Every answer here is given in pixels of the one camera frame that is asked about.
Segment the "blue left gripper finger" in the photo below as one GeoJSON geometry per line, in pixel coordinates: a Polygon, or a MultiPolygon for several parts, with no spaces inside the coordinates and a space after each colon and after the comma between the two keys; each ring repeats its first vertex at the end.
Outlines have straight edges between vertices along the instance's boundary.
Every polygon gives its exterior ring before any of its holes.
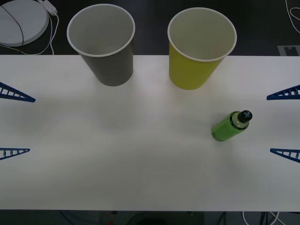
{"type": "Polygon", "coordinates": [[[0,149],[0,160],[8,159],[14,156],[18,156],[29,152],[30,149],[24,148],[1,148],[0,149]]]}
{"type": "Polygon", "coordinates": [[[11,86],[8,86],[2,82],[0,83],[0,98],[25,101],[25,102],[31,102],[31,103],[34,103],[36,101],[35,98],[33,98],[15,88],[12,88],[11,86]]]}

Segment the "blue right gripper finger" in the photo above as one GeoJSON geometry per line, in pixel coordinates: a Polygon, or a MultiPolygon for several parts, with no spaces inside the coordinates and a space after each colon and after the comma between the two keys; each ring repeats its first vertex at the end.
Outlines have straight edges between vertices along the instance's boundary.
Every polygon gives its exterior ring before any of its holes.
{"type": "Polygon", "coordinates": [[[300,85],[296,85],[266,97],[267,100],[299,100],[300,99],[300,85]]]}
{"type": "Polygon", "coordinates": [[[271,148],[270,152],[291,161],[300,163],[300,150],[271,148]]]}

